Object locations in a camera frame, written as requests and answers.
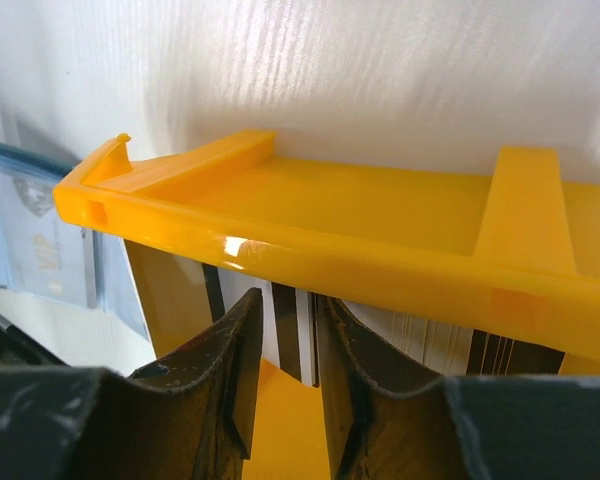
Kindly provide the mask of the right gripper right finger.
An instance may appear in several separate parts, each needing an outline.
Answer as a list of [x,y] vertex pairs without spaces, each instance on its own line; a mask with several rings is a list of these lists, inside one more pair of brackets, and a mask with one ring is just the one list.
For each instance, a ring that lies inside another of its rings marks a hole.
[[443,376],[315,299],[334,479],[600,479],[600,376]]

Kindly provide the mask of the orange plastic card stand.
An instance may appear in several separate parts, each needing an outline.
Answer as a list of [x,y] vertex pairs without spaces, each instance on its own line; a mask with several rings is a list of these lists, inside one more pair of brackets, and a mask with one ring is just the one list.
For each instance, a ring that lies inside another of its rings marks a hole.
[[[109,140],[54,189],[60,218],[249,277],[484,331],[600,376],[600,185],[549,149],[504,148],[489,176],[279,156],[268,131],[133,162]],[[262,356],[237,479],[330,475],[319,364],[308,386]]]

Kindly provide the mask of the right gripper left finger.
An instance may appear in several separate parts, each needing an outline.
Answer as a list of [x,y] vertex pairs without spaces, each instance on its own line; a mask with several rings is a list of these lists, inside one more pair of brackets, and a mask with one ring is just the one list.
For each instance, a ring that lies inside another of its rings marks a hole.
[[0,366],[0,479],[237,479],[250,457],[263,298],[128,377]]

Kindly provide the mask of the blue leather card holder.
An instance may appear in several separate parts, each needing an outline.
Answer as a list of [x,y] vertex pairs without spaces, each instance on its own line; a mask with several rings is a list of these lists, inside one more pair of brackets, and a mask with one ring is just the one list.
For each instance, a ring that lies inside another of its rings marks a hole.
[[100,309],[148,339],[124,241],[58,214],[53,190],[70,170],[0,144],[0,288]]

